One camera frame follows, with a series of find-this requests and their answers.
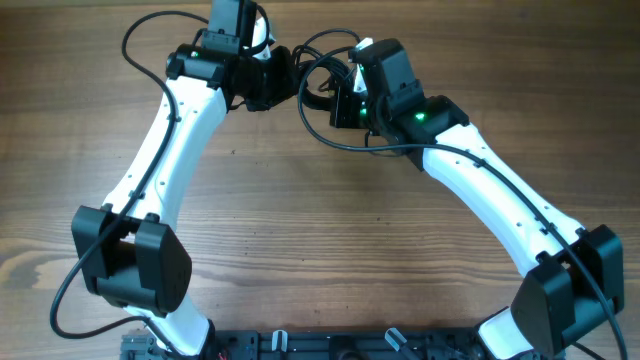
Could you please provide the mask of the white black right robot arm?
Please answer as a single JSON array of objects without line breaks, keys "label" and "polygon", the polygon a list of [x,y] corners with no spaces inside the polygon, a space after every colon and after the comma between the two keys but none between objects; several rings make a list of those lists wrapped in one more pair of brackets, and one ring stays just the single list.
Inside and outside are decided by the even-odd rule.
[{"label": "white black right robot arm", "polygon": [[607,226],[586,229],[523,181],[445,96],[425,96],[396,39],[363,39],[348,52],[362,102],[349,127],[367,127],[390,150],[456,194],[505,248],[523,282],[504,310],[478,327],[496,359],[556,357],[602,323],[621,358],[628,351],[616,314],[624,307],[623,248]]}]

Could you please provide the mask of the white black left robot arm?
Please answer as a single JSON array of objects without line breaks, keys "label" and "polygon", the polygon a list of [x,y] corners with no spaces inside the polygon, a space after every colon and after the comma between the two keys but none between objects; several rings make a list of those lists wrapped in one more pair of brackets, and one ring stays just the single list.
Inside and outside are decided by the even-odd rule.
[{"label": "white black left robot arm", "polygon": [[71,225],[79,258],[72,274],[143,322],[166,359],[224,357],[213,323],[188,295],[192,262],[176,236],[201,154],[236,105],[265,111],[297,85],[260,5],[217,1],[203,24],[169,56],[156,118],[125,176],[99,208],[79,208]]}]

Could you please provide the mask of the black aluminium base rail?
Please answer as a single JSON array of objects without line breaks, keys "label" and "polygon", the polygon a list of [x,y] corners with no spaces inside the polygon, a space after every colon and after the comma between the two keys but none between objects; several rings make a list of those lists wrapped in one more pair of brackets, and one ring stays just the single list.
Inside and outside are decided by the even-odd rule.
[{"label": "black aluminium base rail", "polygon": [[286,332],[218,331],[202,359],[563,359],[565,343],[550,348],[491,349],[474,328],[422,332]]}]

